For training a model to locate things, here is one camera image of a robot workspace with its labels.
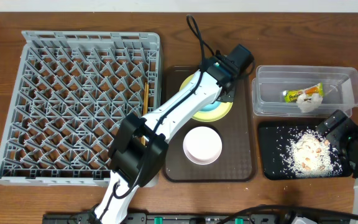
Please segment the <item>light blue bowl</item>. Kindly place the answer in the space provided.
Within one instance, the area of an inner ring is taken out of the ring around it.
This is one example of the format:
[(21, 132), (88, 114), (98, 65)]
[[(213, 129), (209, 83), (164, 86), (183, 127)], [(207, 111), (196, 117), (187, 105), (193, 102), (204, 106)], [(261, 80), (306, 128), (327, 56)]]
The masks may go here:
[(219, 101), (215, 101), (214, 103), (208, 104), (203, 107), (200, 112), (209, 112), (215, 110), (221, 103)]

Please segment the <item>yellow plate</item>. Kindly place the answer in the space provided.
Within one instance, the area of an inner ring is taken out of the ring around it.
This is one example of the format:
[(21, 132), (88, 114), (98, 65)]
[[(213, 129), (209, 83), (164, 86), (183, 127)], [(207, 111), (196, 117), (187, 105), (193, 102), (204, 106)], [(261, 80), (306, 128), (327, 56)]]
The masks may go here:
[(227, 115), (232, 106), (233, 103), (221, 103), (215, 110), (209, 112), (200, 112), (199, 110), (192, 116), (192, 119), (201, 122), (217, 121)]

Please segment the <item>white paper tissue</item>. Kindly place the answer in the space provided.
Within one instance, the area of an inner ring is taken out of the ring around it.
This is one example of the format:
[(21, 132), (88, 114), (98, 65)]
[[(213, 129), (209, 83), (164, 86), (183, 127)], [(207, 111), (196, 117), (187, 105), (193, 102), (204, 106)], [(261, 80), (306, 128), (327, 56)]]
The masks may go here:
[(302, 113), (309, 113), (320, 106), (322, 103), (323, 97), (319, 93), (313, 93), (312, 95), (307, 95), (306, 93), (301, 94), (297, 101), (296, 105), (299, 107)]

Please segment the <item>pile of rice and nuts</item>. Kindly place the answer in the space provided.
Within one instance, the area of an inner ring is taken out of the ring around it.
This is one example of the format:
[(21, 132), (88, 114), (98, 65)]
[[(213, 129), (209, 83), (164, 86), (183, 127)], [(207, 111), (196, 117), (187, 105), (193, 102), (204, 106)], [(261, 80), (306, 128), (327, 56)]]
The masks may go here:
[(309, 126), (282, 126), (276, 140), (283, 165), (281, 173), (290, 179), (338, 177), (343, 173), (337, 149)]

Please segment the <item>white paper bowl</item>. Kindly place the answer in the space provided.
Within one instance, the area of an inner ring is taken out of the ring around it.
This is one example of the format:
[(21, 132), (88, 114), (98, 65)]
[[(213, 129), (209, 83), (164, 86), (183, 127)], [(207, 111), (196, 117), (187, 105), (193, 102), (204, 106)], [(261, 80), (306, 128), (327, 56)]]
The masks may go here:
[(221, 155), (223, 142), (220, 135), (212, 128), (198, 126), (190, 130), (183, 140), (183, 152), (194, 164), (208, 165)]

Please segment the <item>yellow green snack wrapper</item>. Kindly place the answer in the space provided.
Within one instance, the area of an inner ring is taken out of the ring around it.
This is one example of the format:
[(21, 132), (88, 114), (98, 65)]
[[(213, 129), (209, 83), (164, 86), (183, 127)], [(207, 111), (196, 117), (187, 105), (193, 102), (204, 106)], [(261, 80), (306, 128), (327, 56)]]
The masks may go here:
[(302, 94), (305, 94), (307, 97), (313, 96), (313, 94), (317, 94), (318, 96), (324, 96), (323, 84), (318, 83), (316, 85), (301, 90), (285, 90), (283, 91), (284, 102), (294, 103)]

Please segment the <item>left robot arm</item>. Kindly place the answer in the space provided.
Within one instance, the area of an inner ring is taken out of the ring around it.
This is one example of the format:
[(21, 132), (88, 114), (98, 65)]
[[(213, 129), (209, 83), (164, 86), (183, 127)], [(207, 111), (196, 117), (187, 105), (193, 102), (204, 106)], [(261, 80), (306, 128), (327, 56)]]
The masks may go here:
[(107, 191), (88, 221), (121, 223), (136, 190), (153, 180), (163, 166), (171, 138), (199, 110), (229, 93), (254, 64), (254, 56), (241, 44), (228, 55), (203, 58), (189, 83), (162, 106), (141, 118), (127, 115), (108, 152)]

